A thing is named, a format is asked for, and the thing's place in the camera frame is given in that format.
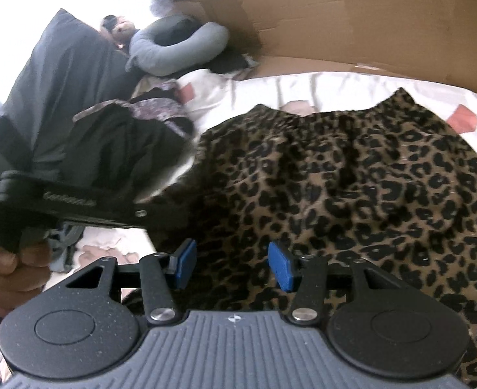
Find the cardboard box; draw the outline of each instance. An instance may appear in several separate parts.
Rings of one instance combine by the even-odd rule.
[[[477,0],[177,0],[260,56],[258,75],[359,71],[477,92]]]

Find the gray ribbed surface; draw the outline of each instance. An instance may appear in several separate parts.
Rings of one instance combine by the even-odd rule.
[[[44,383],[21,375],[3,389],[466,389],[452,376],[403,384],[349,367],[318,331],[277,312],[192,312],[174,327],[155,328],[132,359],[97,378]]]

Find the gray neck pillow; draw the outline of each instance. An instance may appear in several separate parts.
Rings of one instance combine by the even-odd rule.
[[[127,69],[137,66],[154,76],[207,63],[227,46],[230,34],[217,23],[204,25],[184,14],[159,19],[130,40]]]

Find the leopard print fabric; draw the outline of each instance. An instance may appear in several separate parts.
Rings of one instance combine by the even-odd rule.
[[[405,90],[304,118],[257,106],[206,132],[193,168],[156,201],[192,215],[182,232],[152,235],[162,251],[198,241],[182,308],[287,309],[270,241],[343,265],[365,257],[462,316],[460,376],[477,385],[477,155]]]

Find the blue rubber tip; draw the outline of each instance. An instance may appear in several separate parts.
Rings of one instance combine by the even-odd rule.
[[[188,281],[192,276],[197,263],[197,242],[190,240],[188,246],[179,256],[177,261],[177,269],[175,269],[175,288],[185,289]]]
[[[283,254],[275,243],[269,244],[268,262],[280,288],[285,292],[291,292],[294,289],[294,275],[292,273],[291,260]]]

